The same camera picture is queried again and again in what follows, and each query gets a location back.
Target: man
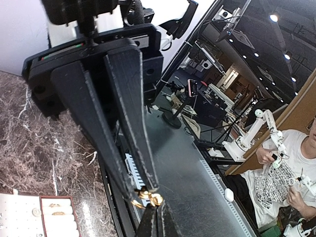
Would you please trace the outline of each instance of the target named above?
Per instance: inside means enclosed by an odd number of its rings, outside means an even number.
[[[279,208],[289,205],[307,220],[316,216],[316,198],[307,187],[302,184],[296,187],[288,184],[289,179],[300,177],[302,171],[313,182],[316,181],[315,120],[309,136],[297,130],[283,132],[288,157],[283,157],[279,168],[272,166],[275,161],[272,151],[277,148],[269,139],[256,151],[258,162],[264,165],[263,169],[227,176],[230,188],[258,228],[274,221]]]

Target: ceiling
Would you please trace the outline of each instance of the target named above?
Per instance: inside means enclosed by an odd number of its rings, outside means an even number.
[[[232,13],[235,8],[242,8],[245,2],[226,0],[223,8]],[[278,23],[269,18],[273,11],[280,15]],[[224,25],[222,22],[212,23],[203,34],[215,42],[214,29],[220,32]],[[299,91],[316,68],[315,0],[252,0],[234,31],[246,34],[253,48],[238,41],[235,33],[216,45],[229,57],[233,57],[234,64],[237,67],[239,65],[238,70],[245,72],[244,64],[250,68],[251,72],[247,72],[244,77],[255,85],[260,84],[263,90],[268,88],[273,97],[290,103],[295,92]],[[236,53],[227,49],[230,46],[238,53],[238,59]],[[287,50],[292,53],[290,60],[284,57]],[[258,67],[270,74],[273,82]],[[292,74],[297,76],[296,82],[292,81]]]

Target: spotlight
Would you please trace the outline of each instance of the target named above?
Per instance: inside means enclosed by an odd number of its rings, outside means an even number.
[[[273,22],[277,22],[280,18],[280,15],[275,11],[275,12],[272,12],[270,14],[270,19],[273,21]]]
[[[292,76],[291,76],[291,79],[292,79],[292,81],[296,82],[296,81],[297,81],[297,76],[292,75]]]
[[[290,51],[287,51],[285,54],[284,54],[284,57],[287,59],[287,60],[290,60],[291,57],[292,57],[292,53]]]

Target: black pants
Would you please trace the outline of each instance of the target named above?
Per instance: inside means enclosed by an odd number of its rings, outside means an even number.
[[[249,195],[249,189],[246,180],[242,178],[240,174],[227,175],[226,180],[229,184],[228,188],[230,188],[233,191],[235,197],[238,197],[239,201],[247,211],[249,217],[251,218],[255,226],[258,227],[256,221],[255,208]]]

